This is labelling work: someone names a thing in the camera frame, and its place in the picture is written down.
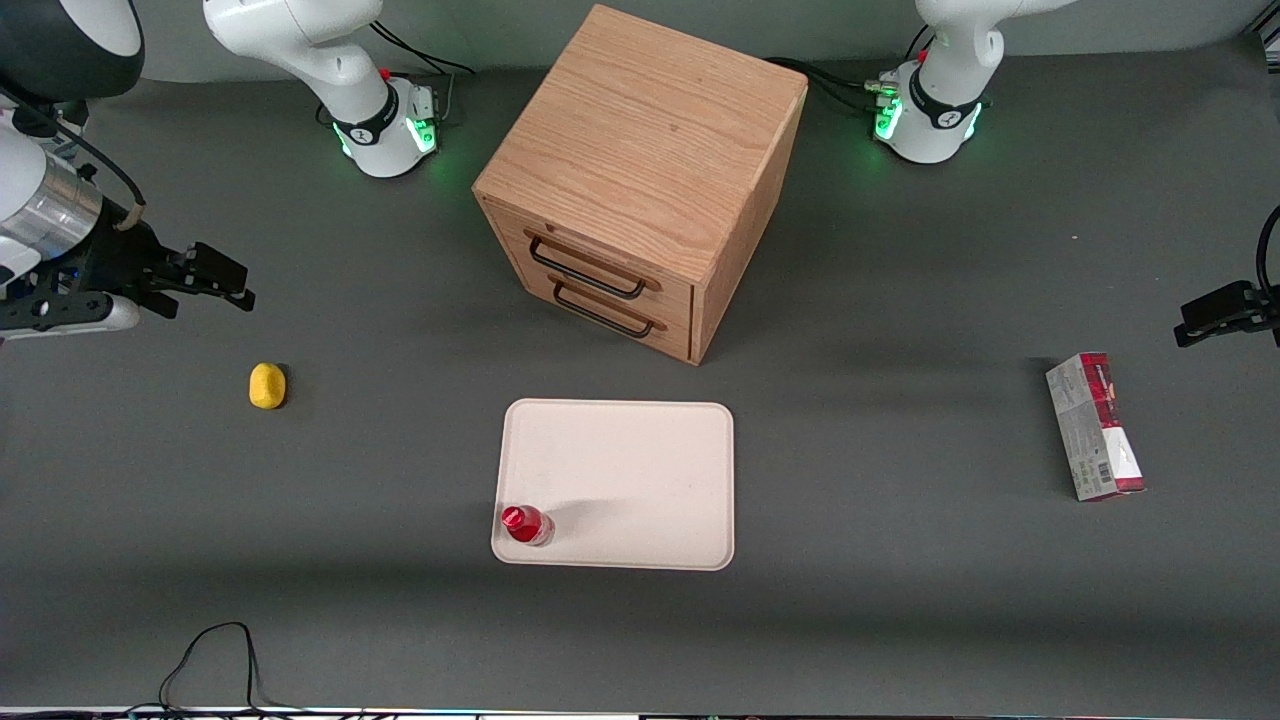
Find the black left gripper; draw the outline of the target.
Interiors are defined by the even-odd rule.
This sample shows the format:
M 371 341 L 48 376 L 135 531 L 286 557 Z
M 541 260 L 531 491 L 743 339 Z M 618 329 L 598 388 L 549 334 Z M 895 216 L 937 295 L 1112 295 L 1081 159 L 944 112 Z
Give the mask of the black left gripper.
M 1181 306 L 1181 323 L 1174 328 L 1179 348 L 1238 332 L 1248 319 L 1245 333 L 1268 332 L 1280 343 L 1279 305 L 1274 287 L 1234 281 Z

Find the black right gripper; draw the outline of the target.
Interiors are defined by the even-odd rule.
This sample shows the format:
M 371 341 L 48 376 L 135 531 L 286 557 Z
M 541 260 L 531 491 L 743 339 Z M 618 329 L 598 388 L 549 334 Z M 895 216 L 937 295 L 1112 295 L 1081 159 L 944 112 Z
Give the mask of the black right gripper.
M 90 234 L 58 259 L 58 292 L 99 291 L 133 297 L 143 310 L 173 320 L 180 304 L 163 290 L 182 290 L 223 299 L 251 313 L 256 296 L 248 290 L 248 269 L 224 252 L 197 242 L 182 255 L 163 246 L 150 225 L 141 222 L 125 231 L 122 217 L 104 213 Z

